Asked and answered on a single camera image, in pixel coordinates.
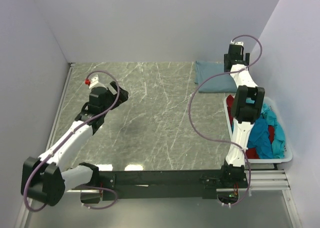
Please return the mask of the grey blue t shirt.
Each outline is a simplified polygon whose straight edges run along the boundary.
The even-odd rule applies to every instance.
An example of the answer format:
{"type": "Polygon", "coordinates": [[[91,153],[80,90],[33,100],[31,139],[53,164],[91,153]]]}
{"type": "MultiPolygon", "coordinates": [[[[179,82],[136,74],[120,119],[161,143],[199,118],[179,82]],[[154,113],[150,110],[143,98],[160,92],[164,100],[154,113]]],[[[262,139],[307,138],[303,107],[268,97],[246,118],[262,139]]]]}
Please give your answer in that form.
{"type": "Polygon", "coordinates": [[[196,61],[195,80],[199,93],[235,93],[237,86],[230,74],[224,73],[222,63],[196,61]]]}

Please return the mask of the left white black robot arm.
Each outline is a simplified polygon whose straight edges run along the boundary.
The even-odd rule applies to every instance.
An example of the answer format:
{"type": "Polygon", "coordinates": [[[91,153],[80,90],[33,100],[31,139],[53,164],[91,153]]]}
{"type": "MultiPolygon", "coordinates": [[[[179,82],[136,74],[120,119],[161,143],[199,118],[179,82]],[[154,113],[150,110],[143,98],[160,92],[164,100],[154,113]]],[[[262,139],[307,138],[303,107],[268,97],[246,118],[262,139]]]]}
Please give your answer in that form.
{"type": "Polygon", "coordinates": [[[44,206],[55,206],[64,193],[78,186],[101,189],[100,171],[96,165],[82,162],[76,168],[64,171],[66,164],[81,146],[92,137],[105,121],[106,114],[126,102],[129,93],[116,81],[110,85],[91,85],[89,100],[81,108],[68,131],[47,151],[37,158],[27,158],[22,166],[21,194],[29,211],[28,199],[44,206]]]}

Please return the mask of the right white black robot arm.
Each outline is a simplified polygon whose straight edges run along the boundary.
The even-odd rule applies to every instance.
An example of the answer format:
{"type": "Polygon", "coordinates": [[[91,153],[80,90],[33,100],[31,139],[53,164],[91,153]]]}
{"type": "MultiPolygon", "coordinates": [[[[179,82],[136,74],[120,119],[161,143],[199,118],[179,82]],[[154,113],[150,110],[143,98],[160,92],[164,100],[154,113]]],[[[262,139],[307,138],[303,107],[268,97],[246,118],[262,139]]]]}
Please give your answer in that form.
{"type": "Polygon", "coordinates": [[[222,166],[219,181],[230,188],[244,181],[245,154],[251,130],[260,117],[265,89],[259,87],[249,73],[250,54],[244,53],[244,43],[232,41],[224,55],[224,71],[235,82],[237,91],[230,109],[233,117],[233,133],[228,154],[222,166]]]}

